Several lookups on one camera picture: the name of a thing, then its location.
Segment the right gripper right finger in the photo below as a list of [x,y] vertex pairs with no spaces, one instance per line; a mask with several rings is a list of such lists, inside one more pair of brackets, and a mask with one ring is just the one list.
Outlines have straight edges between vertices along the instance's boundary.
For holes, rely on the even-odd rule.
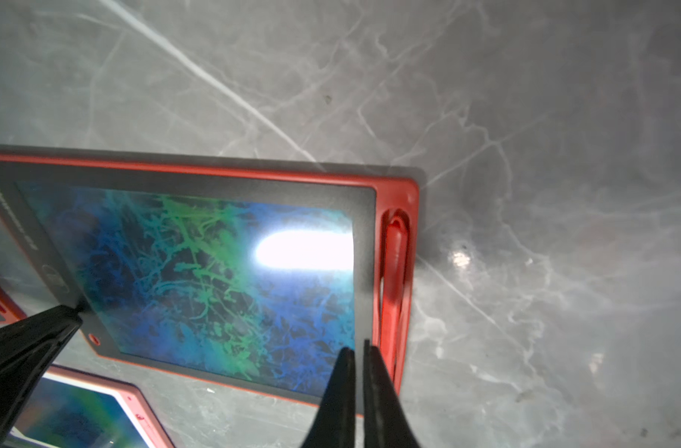
[[419,448],[379,352],[366,340],[363,356],[364,447]]

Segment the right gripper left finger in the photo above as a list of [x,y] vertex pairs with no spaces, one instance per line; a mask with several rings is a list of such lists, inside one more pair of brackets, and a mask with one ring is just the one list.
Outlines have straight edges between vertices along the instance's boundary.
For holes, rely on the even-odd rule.
[[355,443],[356,368],[353,349],[340,350],[302,448],[352,448]]

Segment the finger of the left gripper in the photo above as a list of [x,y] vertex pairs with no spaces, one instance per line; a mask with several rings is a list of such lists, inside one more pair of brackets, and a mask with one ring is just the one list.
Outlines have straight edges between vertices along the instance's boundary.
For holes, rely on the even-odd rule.
[[77,310],[60,305],[0,328],[0,446],[81,325]]

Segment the red stylus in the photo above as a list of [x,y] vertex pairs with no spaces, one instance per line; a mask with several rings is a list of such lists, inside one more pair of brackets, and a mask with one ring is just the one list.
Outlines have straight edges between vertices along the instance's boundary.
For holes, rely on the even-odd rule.
[[393,217],[390,220],[386,228],[383,255],[379,350],[390,378],[393,379],[407,264],[407,226],[403,218]]

